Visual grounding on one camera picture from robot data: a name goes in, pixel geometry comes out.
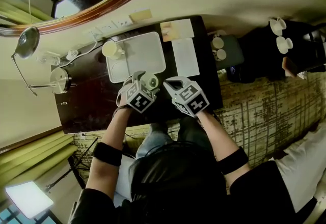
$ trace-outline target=curtain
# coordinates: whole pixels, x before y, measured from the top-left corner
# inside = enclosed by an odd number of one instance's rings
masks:
[[[32,23],[53,19],[33,6],[31,6],[31,14]],[[29,5],[22,0],[0,0],[0,15],[19,24],[31,24]]]
[[[71,156],[77,150],[72,141],[73,135],[60,131],[0,155],[0,203],[7,199],[5,187],[37,181]]]

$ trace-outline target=wooden mirror frame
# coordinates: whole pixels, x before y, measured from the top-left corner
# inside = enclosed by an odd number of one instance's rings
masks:
[[[42,23],[35,23],[33,25],[40,30],[40,34],[62,31],[112,12],[129,1],[130,0],[103,0],[75,15]],[[0,37],[18,37],[29,26],[31,25],[6,25],[6,27],[0,27]]]

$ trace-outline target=jeans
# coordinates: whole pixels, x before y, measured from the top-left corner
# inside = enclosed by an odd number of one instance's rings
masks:
[[[180,120],[178,142],[181,141],[197,144],[203,149],[213,153],[213,148],[206,132],[192,117],[185,117]],[[170,143],[173,143],[173,140],[168,135],[167,126],[162,124],[151,124],[148,135],[137,150],[136,159],[143,158]]]

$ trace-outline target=white saucer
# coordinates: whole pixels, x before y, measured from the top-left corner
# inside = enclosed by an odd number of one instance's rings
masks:
[[[216,53],[216,56],[217,56],[217,58],[219,59],[219,60],[224,60],[224,59],[226,59],[226,52],[225,52],[225,50],[224,49],[219,49],[218,51],[217,51],[217,53]]]
[[[289,52],[289,48],[284,46],[285,41],[286,40],[283,37],[277,37],[276,39],[277,48],[282,54],[286,54],[287,52]]]
[[[281,36],[281,35],[283,35],[283,31],[282,31],[282,30],[276,30],[276,29],[274,28],[274,25],[275,25],[277,22],[278,22],[277,20],[271,19],[271,20],[269,20],[269,26],[270,26],[271,30],[273,31],[273,33],[274,33],[275,35],[277,35],[277,36]]]

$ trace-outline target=white tray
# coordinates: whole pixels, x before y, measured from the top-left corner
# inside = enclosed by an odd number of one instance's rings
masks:
[[[121,83],[140,70],[158,74],[167,67],[157,32],[121,40],[117,44],[121,44],[125,54],[118,60],[106,58],[108,75],[112,83]]]

